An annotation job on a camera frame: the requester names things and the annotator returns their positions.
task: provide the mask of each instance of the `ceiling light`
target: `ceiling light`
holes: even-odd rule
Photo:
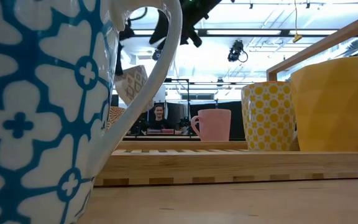
[[[331,35],[335,33],[336,30],[298,30],[299,35]],[[290,35],[295,35],[296,31],[291,30]]]
[[[135,35],[152,35],[154,30],[134,30]]]
[[[306,47],[282,47],[278,51],[279,52],[300,52],[306,49]]]
[[[134,53],[136,56],[151,56],[152,54],[149,52],[136,52]]]
[[[286,44],[284,47],[310,47],[312,44]]]
[[[280,30],[207,30],[208,35],[279,35]]]

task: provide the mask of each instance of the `yellow mug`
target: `yellow mug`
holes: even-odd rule
[[[291,90],[301,151],[358,151],[358,57],[304,67]]]
[[[295,130],[290,83],[255,83],[244,86],[241,95],[248,150],[289,151]]]

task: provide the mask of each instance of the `ceramic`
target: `ceramic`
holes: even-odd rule
[[[358,151],[358,57],[291,75],[301,151]]]
[[[118,121],[119,117],[123,115],[125,112],[125,108],[121,108],[118,106],[110,106],[109,110],[109,118],[107,120],[107,130],[111,128],[111,126]]]
[[[114,76],[114,86],[119,97],[126,105],[130,105],[147,81],[146,69],[143,65],[125,69],[123,75]],[[151,99],[143,112],[153,108],[154,101]]]
[[[118,32],[143,6],[171,20],[165,56],[106,132]],[[167,74],[176,0],[0,0],[0,223],[74,223],[94,177]]]
[[[193,131],[202,141],[229,141],[231,111],[224,109],[199,110],[191,119]]]
[[[248,150],[290,150],[295,113],[289,82],[261,82],[244,86],[241,103]]]

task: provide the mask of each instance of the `desk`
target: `desk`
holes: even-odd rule
[[[78,224],[355,224],[358,180],[96,188]]]

